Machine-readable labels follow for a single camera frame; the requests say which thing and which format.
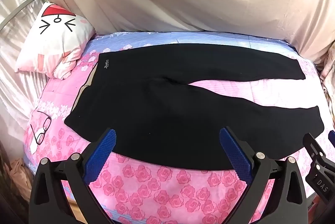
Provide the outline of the black pants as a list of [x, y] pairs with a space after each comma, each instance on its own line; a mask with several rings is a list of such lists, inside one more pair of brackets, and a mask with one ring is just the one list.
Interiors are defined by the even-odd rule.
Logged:
[[257, 105], [197, 87], [203, 80], [304, 79], [297, 60], [215, 44], [166, 44], [99, 55], [65, 124], [89, 142], [116, 132], [114, 152], [138, 161], [191, 170], [228, 170], [219, 141], [229, 127], [254, 150], [282, 159], [306, 133], [324, 131], [320, 111]]

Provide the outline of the white paper card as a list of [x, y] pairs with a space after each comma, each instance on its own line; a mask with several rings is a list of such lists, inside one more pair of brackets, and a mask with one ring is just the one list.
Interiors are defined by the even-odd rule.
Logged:
[[30, 153], [34, 154], [38, 147], [42, 144], [45, 138], [46, 130], [44, 128], [38, 129], [35, 133], [33, 133], [33, 138], [30, 143]]

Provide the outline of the black-framed eyeglasses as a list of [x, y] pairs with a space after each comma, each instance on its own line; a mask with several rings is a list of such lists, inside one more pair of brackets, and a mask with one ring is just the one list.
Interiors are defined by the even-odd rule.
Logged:
[[30, 124], [30, 129], [32, 130], [33, 140], [35, 141], [35, 143], [37, 145], [41, 145], [44, 141], [45, 134], [50, 127], [52, 118], [45, 112], [39, 110], [37, 110], [36, 112], [40, 114], [40, 118], [42, 119], [42, 121], [40, 122], [40, 125], [38, 126], [37, 130], [34, 129], [32, 124]]

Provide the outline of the white cartoon cat pillow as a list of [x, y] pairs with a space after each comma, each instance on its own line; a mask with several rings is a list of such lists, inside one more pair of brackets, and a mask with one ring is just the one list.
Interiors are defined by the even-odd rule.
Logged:
[[15, 72], [37, 72], [66, 79], [95, 29], [87, 19], [54, 3], [39, 11], [15, 64]]

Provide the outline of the metal bed rail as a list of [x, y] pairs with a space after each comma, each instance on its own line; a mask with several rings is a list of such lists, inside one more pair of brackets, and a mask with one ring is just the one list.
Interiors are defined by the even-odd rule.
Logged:
[[17, 8], [15, 8], [0, 24], [0, 31], [25, 7], [27, 7], [30, 3], [34, 2], [35, 0], [26, 0], [21, 3]]

